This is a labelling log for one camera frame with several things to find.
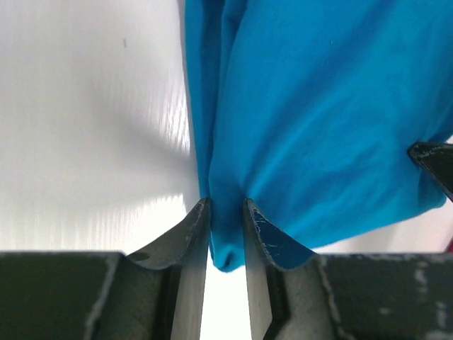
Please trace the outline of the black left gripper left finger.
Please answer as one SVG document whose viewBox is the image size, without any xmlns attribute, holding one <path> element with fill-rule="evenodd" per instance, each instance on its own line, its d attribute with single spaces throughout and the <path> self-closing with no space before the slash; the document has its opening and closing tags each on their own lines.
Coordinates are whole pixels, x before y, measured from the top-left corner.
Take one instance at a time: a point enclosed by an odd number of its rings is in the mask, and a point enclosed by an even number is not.
<svg viewBox="0 0 453 340">
<path fill-rule="evenodd" d="M 198 339 L 210 202 L 132 254 L 1 253 L 2 339 Z"/>
</svg>

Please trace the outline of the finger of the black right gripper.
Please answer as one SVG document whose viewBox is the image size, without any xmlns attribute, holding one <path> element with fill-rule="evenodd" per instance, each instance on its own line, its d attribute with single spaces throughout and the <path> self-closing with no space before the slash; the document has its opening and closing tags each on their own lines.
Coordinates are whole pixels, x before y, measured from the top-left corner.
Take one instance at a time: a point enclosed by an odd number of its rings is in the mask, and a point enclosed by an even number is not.
<svg viewBox="0 0 453 340">
<path fill-rule="evenodd" d="M 452 201 L 453 147 L 448 143 L 416 142 L 409 157 L 422 168 Z"/>
</svg>

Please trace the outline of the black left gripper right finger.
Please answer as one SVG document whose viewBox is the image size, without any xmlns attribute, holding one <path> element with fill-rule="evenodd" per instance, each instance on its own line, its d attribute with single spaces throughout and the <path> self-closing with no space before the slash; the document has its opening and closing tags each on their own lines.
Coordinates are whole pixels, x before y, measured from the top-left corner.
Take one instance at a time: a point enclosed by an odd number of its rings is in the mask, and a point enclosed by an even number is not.
<svg viewBox="0 0 453 340">
<path fill-rule="evenodd" d="M 451 254 L 317 254 L 243 204 L 253 339 L 451 339 Z"/>
</svg>

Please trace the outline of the blue t shirt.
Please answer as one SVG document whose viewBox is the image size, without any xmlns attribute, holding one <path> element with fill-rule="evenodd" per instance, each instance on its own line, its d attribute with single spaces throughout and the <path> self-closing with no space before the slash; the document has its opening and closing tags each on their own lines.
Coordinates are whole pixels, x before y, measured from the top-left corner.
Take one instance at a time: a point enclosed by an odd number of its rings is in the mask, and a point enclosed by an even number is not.
<svg viewBox="0 0 453 340">
<path fill-rule="evenodd" d="M 445 204 L 407 151 L 452 136 L 451 1 L 187 1 L 185 51 L 220 271 L 247 198 L 309 248 Z"/>
</svg>

